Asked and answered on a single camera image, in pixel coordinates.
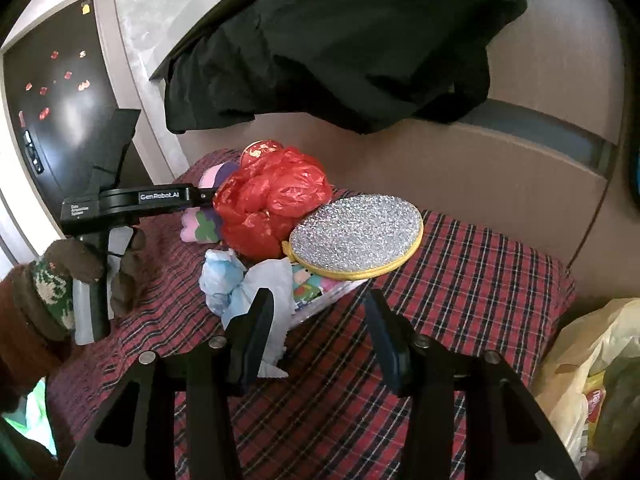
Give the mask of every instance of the white tissue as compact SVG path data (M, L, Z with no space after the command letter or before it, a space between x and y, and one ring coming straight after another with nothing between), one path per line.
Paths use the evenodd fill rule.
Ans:
M275 365L286 350L284 341L291 327L291 316L296 310L292 283L293 272L289 261L265 260L248 270L244 281L231 293L229 308L222 315L222 325L226 328L232 318L249 311L259 288L266 287L273 294L273 323L258 377L289 377Z
M289 377L276 364L286 350L284 341L296 310L292 284L293 272L287 259L265 260L247 271L232 250L206 253L200 288L207 306L221 317L225 329L235 316L249 311L259 288L268 288L273 294L273 322L258 377Z

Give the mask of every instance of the screw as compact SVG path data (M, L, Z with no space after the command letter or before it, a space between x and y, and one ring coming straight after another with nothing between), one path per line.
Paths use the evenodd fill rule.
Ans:
M418 348L429 348L430 344L431 342L427 336L422 334L416 334L414 336L414 345Z
M226 345L226 338L221 335L213 336L209 339L209 347L213 349L224 348Z
M140 361L141 365L149 365L155 360L156 360L155 352L151 352L149 350L147 350L146 352L142 352L142 354L140 354L140 357L138 357L138 361Z
M500 362L500 354L494 350L489 350L484 353L484 360L489 364L497 365Z

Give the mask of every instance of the red plaid blanket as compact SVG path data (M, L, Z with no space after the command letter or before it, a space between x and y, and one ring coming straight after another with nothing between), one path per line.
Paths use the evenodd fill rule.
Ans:
M238 156L233 150L211 153L179 181L197 184L204 170ZM337 191L338 198L348 194ZM245 478L393 478L410 402L382 385L364 323L362 301L371 287L380 288L419 331L457 352L497 349L529 383L556 320L573 299L569 272L490 229L430 211L423 218L424 238L404 266L289 333L279 365L289 379L260 380L245 397L230 399ZM142 304L116 323L109 338L76 349L49 380L49 418L63 459L140 352L187 352L222 329L198 286L212 246L180 241L180 214L145 219L142 227L145 257L150 266L161 264ZM464 468L464 415L459 397L453 478ZM179 479L189 477L186 447L181 394L175 412Z

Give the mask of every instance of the silver glitter pouch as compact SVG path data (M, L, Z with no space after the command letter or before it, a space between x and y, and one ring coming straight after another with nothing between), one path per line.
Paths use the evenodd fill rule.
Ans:
M319 207L283 242L285 254L334 280L365 280L397 269L418 249L422 216L406 200L357 195Z

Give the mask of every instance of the pink plush toy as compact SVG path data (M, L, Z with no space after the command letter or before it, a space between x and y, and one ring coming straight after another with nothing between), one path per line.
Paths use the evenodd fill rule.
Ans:
M220 185L238 169L235 162L225 162L209 168L202 175L198 187L211 188ZM200 244L215 244L220 241L222 218L211 207L192 207L182 215L183 229L180 239L183 242L197 242Z

